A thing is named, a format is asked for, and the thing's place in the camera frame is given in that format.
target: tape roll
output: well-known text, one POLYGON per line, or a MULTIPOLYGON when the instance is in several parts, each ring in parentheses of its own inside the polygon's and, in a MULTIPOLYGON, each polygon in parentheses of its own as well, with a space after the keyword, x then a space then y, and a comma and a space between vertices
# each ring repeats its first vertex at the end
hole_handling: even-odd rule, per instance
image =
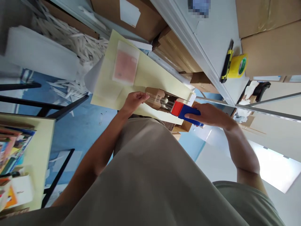
POLYGON ((246 71, 248 55, 242 54, 232 58, 228 78, 240 78, 246 71))

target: chair leg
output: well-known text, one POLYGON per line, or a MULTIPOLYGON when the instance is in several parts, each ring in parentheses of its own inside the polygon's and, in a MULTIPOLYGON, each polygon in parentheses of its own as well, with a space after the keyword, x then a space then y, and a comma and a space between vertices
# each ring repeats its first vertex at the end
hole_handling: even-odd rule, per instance
POLYGON ((68 164, 68 162, 70 160, 70 158, 71 158, 71 156, 73 155, 74 151, 75 151, 74 148, 70 150, 70 153, 68 154, 68 156, 67 156, 66 160, 64 161, 62 167, 60 168, 59 172, 57 173, 54 181, 52 182, 52 184, 50 186, 50 188, 44 189, 44 194, 46 194, 46 195, 45 195, 45 197, 44 197, 44 199, 42 201, 41 208, 44 208, 46 206, 46 204, 47 204, 47 202, 48 202, 51 194, 53 193, 53 191, 54 191, 57 183, 59 182, 59 180, 60 180, 60 178, 61 178, 61 176, 62 176, 62 174, 63 174, 63 172, 64 172, 64 170, 65 170, 65 168, 66 168, 66 166, 67 166, 67 164, 68 164))

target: right hand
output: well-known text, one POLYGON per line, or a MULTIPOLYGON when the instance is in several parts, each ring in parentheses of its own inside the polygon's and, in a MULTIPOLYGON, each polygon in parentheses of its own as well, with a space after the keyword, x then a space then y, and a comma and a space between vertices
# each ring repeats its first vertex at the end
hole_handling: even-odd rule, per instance
POLYGON ((201 112, 201 115, 186 114, 186 118, 196 120, 205 125, 218 126, 225 130, 230 130, 234 126, 237 126, 237 123, 228 114, 212 104, 196 104, 193 108, 198 109, 201 112))

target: white shelf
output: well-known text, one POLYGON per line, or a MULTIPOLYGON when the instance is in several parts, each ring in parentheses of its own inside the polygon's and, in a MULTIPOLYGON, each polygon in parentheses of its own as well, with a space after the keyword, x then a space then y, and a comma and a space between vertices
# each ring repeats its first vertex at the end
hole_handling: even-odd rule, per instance
POLYGON ((240 79, 228 79, 225 84, 220 83, 231 39, 234 40, 235 53, 241 53, 235 0, 211 1, 209 18, 206 19, 189 13, 187 0, 151 2, 226 102, 235 105, 249 79, 243 76, 240 79))

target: yellow paper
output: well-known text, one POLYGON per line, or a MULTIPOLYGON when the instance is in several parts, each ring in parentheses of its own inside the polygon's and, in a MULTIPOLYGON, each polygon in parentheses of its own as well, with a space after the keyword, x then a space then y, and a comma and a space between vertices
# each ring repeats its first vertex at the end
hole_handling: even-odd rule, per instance
MULTIPOLYGON (((116 31, 112 31, 91 104, 120 110, 129 93, 135 91, 144 92, 146 87, 159 88, 185 100, 190 98, 193 92, 188 87, 143 52, 141 52, 139 56, 134 86, 124 86, 113 81, 112 76, 119 40, 135 47, 116 31)), ((182 119, 169 113, 152 109, 146 104, 141 104, 134 113, 179 125, 183 123, 182 119)))

